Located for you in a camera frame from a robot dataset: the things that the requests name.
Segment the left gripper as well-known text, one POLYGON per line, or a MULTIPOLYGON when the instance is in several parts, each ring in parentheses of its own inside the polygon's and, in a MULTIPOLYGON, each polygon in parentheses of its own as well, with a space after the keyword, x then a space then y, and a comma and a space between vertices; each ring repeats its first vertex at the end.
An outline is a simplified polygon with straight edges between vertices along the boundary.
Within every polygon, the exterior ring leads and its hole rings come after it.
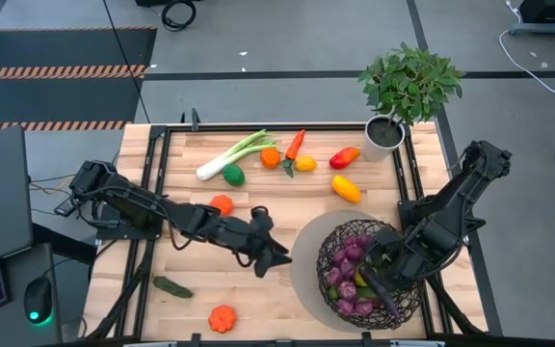
POLYGON ((256 276, 263 278, 270 268, 291 262, 286 255, 289 251, 270 236, 272 228, 268 208, 256 206, 251 210, 249 222, 235 217, 221 218, 218 241, 232 251, 239 264, 256 263, 256 276))

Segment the green plant in white pot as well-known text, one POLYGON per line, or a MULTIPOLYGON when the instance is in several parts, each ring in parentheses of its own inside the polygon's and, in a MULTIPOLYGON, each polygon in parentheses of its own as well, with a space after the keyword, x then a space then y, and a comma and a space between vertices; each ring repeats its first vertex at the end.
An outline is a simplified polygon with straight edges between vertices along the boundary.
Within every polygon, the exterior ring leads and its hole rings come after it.
POLYGON ((449 58, 405 43, 377 57, 358 76, 374 113, 365 124, 363 157, 378 162, 398 149, 409 127, 436 118, 450 96, 463 95, 463 77, 449 58))

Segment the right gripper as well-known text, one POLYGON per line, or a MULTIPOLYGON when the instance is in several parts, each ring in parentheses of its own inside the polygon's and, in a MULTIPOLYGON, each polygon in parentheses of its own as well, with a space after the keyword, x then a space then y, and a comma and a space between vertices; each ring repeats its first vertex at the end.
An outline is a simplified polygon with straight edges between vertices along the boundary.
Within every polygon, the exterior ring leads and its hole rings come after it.
POLYGON ((416 284, 413 271, 408 270, 415 254, 417 233, 403 236, 387 228, 376 232, 364 248, 362 261, 371 271, 372 286, 377 289, 410 289, 416 284))

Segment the round grey placemat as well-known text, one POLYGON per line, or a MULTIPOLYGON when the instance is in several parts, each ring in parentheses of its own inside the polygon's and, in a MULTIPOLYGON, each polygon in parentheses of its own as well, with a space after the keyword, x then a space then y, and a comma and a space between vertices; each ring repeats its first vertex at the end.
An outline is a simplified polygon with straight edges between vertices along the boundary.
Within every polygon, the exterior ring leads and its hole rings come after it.
POLYGON ((336 210, 322 214, 311 220, 296 237, 290 252, 290 278, 298 300, 312 317, 310 326, 304 329, 305 337, 318 334, 322 339, 354 338, 365 330, 342 320, 328 306, 319 289, 319 281, 324 278, 316 270, 318 253, 325 239, 336 227, 350 221, 363 220, 362 226, 355 227, 355 234, 373 234, 384 230, 385 226, 372 216, 355 210, 336 210))

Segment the dark green toy cucumber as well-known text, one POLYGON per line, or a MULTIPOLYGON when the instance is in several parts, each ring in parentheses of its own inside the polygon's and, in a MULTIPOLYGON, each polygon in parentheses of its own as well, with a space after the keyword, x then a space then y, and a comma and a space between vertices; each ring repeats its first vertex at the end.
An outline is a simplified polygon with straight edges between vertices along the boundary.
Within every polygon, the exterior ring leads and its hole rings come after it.
POLYGON ((169 280, 166 277, 163 277, 163 276, 154 277, 152 282, 156 288, 162 291, 165 291, 175 297, 187 299, 187 298, 192 298, 194 296, 194 293, 190 289, 184 286, 181 286, 178 283, 172 280, 169 280))

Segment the yellow toy lemon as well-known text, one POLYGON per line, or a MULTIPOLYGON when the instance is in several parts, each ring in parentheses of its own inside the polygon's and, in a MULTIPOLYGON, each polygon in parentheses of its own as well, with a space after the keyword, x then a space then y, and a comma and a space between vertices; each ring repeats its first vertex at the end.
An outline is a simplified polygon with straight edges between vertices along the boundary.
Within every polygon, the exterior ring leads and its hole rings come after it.
POLYGON ((317 162, 311 156, 301 155, 295 159, 294 166, 298 172, 313 172, 317 168, 317 162))

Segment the grey desk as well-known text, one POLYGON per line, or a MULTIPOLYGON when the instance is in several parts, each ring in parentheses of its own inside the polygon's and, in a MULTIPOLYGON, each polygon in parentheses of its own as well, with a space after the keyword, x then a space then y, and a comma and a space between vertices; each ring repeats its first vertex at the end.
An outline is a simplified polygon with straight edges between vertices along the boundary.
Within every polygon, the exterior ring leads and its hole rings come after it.
POLYGON ((51 269, 53 264, 49 244, 38 244, 3 260, 8 293, 12 299, 0 307, 0 347, 33 347, 57 344, 63 340, 57 286, 51 269), (25 314, 24 294, 27 285, 45 271, 51 283, 52 308, 44 321, 33 324, 25 314))

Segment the orange toy pumpkin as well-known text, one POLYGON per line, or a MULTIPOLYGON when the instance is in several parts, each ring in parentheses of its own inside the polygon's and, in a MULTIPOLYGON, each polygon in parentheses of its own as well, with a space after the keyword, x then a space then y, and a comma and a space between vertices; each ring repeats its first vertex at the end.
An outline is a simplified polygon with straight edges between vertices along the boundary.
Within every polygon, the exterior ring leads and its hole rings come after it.
POLYGON ((236 321, 237 314, 235 309, 227 305, 214 307, 208 317, 210 330, 220 334, 231 331, 236 321))

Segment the black computer mouse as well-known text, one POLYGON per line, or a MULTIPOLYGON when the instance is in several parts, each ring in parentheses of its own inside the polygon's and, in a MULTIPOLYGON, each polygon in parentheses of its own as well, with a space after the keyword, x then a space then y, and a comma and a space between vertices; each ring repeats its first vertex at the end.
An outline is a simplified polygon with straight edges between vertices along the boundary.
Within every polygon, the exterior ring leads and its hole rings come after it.
POLYGON ((26 286, 23 306, 28 321, 34 325, 50 317, 53 307, 52 284, 48 278, 36 278, 26 286))

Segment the black striped floor mat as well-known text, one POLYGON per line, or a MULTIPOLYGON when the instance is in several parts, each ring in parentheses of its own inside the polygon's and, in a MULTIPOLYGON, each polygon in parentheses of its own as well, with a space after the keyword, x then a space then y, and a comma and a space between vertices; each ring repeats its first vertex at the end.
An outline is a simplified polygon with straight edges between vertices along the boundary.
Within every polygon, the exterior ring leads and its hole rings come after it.
POLYGON ((152 26, 0 29, 0 129, 119 130, 136 118, 152 26))

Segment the toy orange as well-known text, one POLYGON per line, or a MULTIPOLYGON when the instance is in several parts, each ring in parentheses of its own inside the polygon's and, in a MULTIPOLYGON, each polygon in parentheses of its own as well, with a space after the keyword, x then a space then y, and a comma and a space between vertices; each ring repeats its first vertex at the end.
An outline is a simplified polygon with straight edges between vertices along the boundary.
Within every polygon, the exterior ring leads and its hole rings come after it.
POLYGON ((276 169, 281 162, 279 151, 274 147, 263 148, 260 151, 260 162, 265 169, 276 169))

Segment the green and white toy leek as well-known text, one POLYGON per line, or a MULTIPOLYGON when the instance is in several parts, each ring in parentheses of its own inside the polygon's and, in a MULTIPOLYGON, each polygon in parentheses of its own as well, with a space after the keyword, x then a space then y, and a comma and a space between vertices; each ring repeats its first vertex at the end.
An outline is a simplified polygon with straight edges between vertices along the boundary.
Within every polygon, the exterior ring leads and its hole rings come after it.
POLYGON ((220 173, 225 166, 234 164, 249 154, 259 152, 265 148, 275 147, 276 141, 270 137, 269 132, 266 129, 259 130, 200 166, 196 170, 197 178, 201 181, 206 181, 220 173))

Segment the red tomato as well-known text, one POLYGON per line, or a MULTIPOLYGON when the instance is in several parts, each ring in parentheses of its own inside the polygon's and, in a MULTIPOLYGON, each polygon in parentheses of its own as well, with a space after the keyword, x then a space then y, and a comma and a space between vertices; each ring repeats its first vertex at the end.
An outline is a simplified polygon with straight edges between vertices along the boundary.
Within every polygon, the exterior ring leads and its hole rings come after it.
POLYGON ((220 210, 222 216, 229 216, 234 209, 234 202, 226 195, 215 196, 209 205, 220 210))

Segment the dark wicker basket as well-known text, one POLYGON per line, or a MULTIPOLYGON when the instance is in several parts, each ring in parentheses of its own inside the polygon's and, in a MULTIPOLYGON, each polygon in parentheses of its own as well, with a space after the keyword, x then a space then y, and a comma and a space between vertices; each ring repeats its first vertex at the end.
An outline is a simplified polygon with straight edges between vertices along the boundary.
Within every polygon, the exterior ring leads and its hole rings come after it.
MULTIPOLYGON (((392 225, 379 222, 404 236, 402 231, 392 225)), ((366 330, 395 330, 408 322, 420 307, 419 286, 415 284, 410 289, 389 289, 401 314, 400 320, 394 318, 379 299, 367 300, 357 296, 355 272, 362 265, 368 265, 362 261, 362 256, 366 243, 376 233, 356 235, 355 227, 364 223, 363 220, 350 221, 336 227, 325 239, 316 261, 316 270, 324 274, 324 278, 319 281, 319 289, 325 303, 342 320, 366 330), (330 298, 331 287, 338 289, 337 300, 330 298)))

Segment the red and yellow toy mango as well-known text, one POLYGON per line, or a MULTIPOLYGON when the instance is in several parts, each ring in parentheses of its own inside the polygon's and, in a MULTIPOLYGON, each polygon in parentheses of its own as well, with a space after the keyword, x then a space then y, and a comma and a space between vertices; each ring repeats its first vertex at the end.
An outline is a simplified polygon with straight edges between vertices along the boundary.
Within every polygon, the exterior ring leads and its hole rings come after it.
POLYGON ((360 156, 360 150, 356 147, 345 147, 330 159, 330 167, 334 170, 343 170, 350 166, 360 156))

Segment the orange toy carrot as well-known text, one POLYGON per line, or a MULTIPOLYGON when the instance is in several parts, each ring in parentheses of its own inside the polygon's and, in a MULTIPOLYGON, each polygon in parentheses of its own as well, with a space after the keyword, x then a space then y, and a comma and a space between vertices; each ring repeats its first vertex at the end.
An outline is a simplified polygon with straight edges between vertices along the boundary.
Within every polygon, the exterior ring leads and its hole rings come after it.
POLYGON ((293 165, 297 158, 298 152, 304 141, 305 130, 300 130, 295 138, 293 139, 290 147, 286 150, 284 159, 280 162, 280 165, 284 168, 286 174, 289 177, 294 176, 293 165))

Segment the green toy lime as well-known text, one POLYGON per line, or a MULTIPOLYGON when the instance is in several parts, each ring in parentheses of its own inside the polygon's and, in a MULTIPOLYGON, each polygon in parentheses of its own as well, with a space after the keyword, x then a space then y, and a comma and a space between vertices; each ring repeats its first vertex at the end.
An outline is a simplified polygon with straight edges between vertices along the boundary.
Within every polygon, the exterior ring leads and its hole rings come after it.
POLYGON ((229 185, 242 186, 245 183, 245 174, 243 170, 235 164, 227 164, 222 170, 222 175, 229 185))

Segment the black metal table frame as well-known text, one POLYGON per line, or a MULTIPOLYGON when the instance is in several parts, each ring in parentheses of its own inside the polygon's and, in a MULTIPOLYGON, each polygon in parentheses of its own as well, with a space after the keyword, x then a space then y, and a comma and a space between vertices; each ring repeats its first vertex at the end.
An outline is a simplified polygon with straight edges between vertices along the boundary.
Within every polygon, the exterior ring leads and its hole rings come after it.
MULTIPOLYGON (((188 123, 169 125, 130 124, 125 127, 117 163, 118 171, 149 189, 160 189, 178 202, 202 203, 217 195, 229 196, 234 215, 248 219, 257 205, 266 206, 274 220, 273 236, 292 248, 301 230, 314 218, 350 204, 330 186, 329 159, 344 147, 357 147, 363 139, 360 121, 268 122, 265 129, 279 149, 286 149, 296 133, 305 130, 302 153, 317 160, 317 169, 289 177, 281 170, 264 169, 259 159, 248 155, 241 161, 246 176, 242 187, 229 186, 220 177, 200 181, 196 170, 256 130, 252 122, 188 123)), ((440 136, 431 122, 418 123, 411 142, 400 149, 404 170, 394 162, 356 161, 346 172, 362 192, 357 211, 396 224, 397 203, 402 191, 421 185, 432 194, 449 179, 440 136)), ((176 298, 153 286, 139 287, 132 295, 118 334, 133 334, 141 322, 144 341, 173 341, 183 345, 197 339, 201 345, 230 344, 299 347, 346 345, 354 338, 322 339, 304 336, 312 317, 292 287, 290 267, 282 265, 258 278, 241 267, 234 255, 207 243, 187 242, 163 232, 152 246, 151 272, 191 289, 189 299, 176 298), (234 328, 220 334, 209 328, 214 307, 227 305, 237 314, 234 328)))

